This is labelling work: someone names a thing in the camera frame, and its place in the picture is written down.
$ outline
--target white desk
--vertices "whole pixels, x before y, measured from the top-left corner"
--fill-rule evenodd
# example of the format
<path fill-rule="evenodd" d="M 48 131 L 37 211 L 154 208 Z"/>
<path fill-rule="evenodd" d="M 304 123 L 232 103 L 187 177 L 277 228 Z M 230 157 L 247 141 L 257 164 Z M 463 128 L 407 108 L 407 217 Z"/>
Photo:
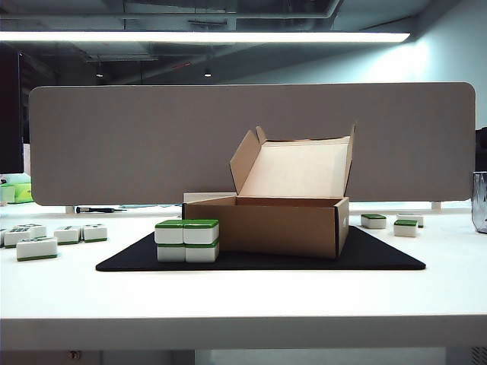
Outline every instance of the white desk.
<path fill-rule="evenodd" d="M 424 271 L 98 272 L 166 217 L 37 212 L 3 208 L 2 226 L 101 222 L 109 240 L 32 262 L 0 250 L 4 350 L 487 345 L 487 236 L 469 214 L 427 216 L 416 239 L 391 217 L 371 231 Z"/>

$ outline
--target glass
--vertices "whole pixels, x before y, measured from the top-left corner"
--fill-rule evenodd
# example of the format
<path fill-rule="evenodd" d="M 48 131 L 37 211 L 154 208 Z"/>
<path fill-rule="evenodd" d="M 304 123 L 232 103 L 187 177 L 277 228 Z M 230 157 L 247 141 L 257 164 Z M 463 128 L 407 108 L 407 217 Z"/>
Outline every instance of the glass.
<path fill-rule="evenodd" d="M 472 221 L 479 233 L 487 233 L 487 171 L 473 173 Z"/>

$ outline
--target desk divider panel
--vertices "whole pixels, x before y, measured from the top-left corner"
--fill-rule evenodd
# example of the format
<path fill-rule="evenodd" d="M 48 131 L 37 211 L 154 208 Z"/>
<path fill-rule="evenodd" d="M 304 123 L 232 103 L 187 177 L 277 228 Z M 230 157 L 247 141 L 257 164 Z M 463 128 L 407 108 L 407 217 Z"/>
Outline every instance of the desk divider panel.
<path fill-rule="evenodd" d="M 475 92 L 464 83 L 38 87 L 33 196 L 107 205 L 234 191 L 229 161 L 256 125 L 299 139 L 354 123 L 352 201 L 470 197 Z"/>

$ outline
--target ceiling light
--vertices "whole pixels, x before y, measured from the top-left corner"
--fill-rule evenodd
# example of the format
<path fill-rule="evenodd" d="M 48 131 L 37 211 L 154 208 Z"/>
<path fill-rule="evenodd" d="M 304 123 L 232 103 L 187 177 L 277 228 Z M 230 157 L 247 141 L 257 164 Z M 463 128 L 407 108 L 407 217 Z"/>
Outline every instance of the ceiling light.
<path fill-rule="evenodd" d="M 164 42 L 164 43 L 400 43 L 409 33 L 239 33 L 239 32 L 11 32 L 0 41 Z"/>

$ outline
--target cardboard box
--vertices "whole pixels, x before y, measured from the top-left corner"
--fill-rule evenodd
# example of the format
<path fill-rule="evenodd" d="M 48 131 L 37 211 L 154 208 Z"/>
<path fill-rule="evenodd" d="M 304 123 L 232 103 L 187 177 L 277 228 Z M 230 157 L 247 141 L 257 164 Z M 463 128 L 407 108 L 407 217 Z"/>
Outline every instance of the cardboard box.
<path fill-rule="evenodd" d="M 299 141 L 248 131 L 230 162 L 237 196 L 187 203 L 183 217 L 218 219 L 221 251 L 339 257 L 349 231 L 354 129 Z"/>

